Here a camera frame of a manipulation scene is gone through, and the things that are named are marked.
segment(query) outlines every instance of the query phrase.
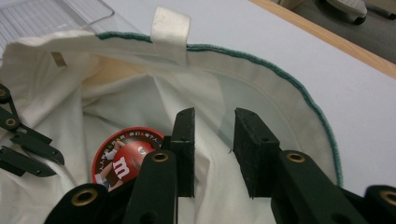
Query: white fabric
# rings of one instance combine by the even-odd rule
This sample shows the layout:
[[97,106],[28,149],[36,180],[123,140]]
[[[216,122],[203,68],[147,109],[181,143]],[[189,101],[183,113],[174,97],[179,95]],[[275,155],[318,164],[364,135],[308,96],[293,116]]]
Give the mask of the white fabric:
[[[52,51],[62,53],[66,67],[56,66]],[[69,189],[92,181],[96,150],[111,134],[131,126],[171,134],[176,113],[192,106],[196,198],[179,200],[179,223],[274,223],[269,200],[249,199],[229,153],[237,107],[259,114],[282,148],[303,150],[335,181],[328,136],[291,83],[262,65],[213,51],[187,51],[186,59],[180,66],[148,42],[99,40],[81,31],[8,46],[0,78],[22,120],[53,139],[65,166],[48,178],[0,170],[2,221],[42,223]],[[9,134],[1,134],[0,143],[10,145]]]
[[151,41],[164,58],[186,63],[190,18],[164,7],[157,7],[151,26]]
[[191,17],[188,44],[241,50],[276,64],[310,92],[332,125],[344,187],[396,186],[396,79],[246,0],[105,0],[118,30],[149,35],[157,5]]

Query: black plastic part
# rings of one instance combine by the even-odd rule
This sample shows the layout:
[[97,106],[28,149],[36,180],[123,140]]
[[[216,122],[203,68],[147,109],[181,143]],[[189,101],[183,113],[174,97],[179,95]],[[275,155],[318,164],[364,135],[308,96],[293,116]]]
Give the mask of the black plastic part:
[[285,195],[276,194],[275,199],[290,200],[298,217],[294,223],[368,223],[310,157],[298,151],[283,151],[278,157],[276,170]]
[[161,143],[161,149],[169,150],[171,147],[172,136],[164,136],[163,142]]
[[177,223],[177,158],[172,151],[145,157],[122,223]]
[[0,104],[5,104],[11,99],[9,89],[3,84],[0,84]]
[[279,182],[276,182],[273,190],[271,208],[278,224],[295,224],[298,220],[293,205]]
[[45,224],[107,223],[107,189],[102,185],[85,184],[67,192],[47,217]]
[[279,141],[260,117],[236,108],[233,153],[241,167],[249,197],[271,197]]
[[47,165],[8,147],[0,148],[0,167],[18,176],[22,176],[25,172],[39,177],[56,175]]
[[18,116],[13,115],[0,107],[0,127],[3,129],[14,132],[21,126]]
[[194,108],[177,113],[169,150],[177,155],[178,197],[194,197]]
[[396,223],[396,188],[390,186],[371,186],[363,199],[371,223]]
[[16,132],[16,134],[11,138],[11,141],[15,144],[21,145],[23,149],[33,152],[40,157],[64,165],[64,156],[58,149],[51,147],[26,133]]
[[21,124],[21,128],[26,131],[26,134],[29,136],[39,140],[40,142],[49,145],[52,142],[52,139],[48,138],[46,135],[42,133],[38,133],[35,130],[25,126],[24,124]]
[[391,21],[396,20],[396,15],[394,13],[390,13],[390,15],[388,16],[388,19],[390,19]]
[[361,25],[362,23],[364,23],[366,21],[366,17],[358,17],[356,20],[355,20],[355,25]]
[[369,216],[370,211],[367,210],[367,207],[364,205],[363,198],[357,194],[354,194],[346,189],[338,188],[343,194],[344,197],[358,210],[358,212],[364,217]]
[[116,189],[113,189],[108,194],[108,204],[110,208],[106,211],[110,216],[108,224],[120,224],[125,215],[128,202],[131,198],[132,191],[134,189],[134,183],[136,178],[124,183]]

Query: clear plastic container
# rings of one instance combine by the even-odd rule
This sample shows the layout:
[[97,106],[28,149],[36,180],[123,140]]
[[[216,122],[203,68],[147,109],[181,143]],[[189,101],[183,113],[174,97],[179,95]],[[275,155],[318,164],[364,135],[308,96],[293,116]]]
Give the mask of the clear plastic container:
[[96,32],[95,23],[114,10],[102,0],[1,0],[0,63],[6,44],[22,36],[84,29]]

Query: brass grommet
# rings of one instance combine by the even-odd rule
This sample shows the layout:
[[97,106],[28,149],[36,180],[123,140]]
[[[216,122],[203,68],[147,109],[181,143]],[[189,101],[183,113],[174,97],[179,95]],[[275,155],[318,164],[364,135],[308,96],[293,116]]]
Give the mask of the brass grommet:
[[291,152],[286,157],[290,161],[299,162],[299,163],[305,162],[305,157],[298,153]]
[[84,206],[93,202],[98,196],[96,189],[81,189],[72,198],[72,204],[74,206]]
[[168,156],[168,154],[159,152],[159,153],[154,154],[152,156],[152,159],[156,162],[163,162],[163,161],[167,161],[169,159],[169,156]]
[[379,195],[385,202],[396,206],[396,192],[391,190],[381,190]]
[[15,119],[6,119],[7,126],[14,126],[17,123]]

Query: black clip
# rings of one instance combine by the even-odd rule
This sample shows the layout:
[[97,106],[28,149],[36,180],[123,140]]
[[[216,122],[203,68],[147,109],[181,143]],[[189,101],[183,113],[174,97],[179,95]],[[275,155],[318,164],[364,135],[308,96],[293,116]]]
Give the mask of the black clip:
[[[2,84],[0,84],[0,104],[8,105],[11,111],[0,107],[0,127],[15,134],[11,138],[14,144],[18,144],[23,149],[40,157],[64,165],[64,156],[58,149],[50,146],[52,141],[50,138],[21,123],[10,91]],[[19,176],[25,172],[36,176],[55,175],[55,172],[47,165],[7,147],[2,147],[0,151],[0,168]]]
[[161,150],[145,156],[137,178],[107,192],[98,184],[64,195],[45,224],[177,223],[177,197],[194,197],[195,110],[177,113]]

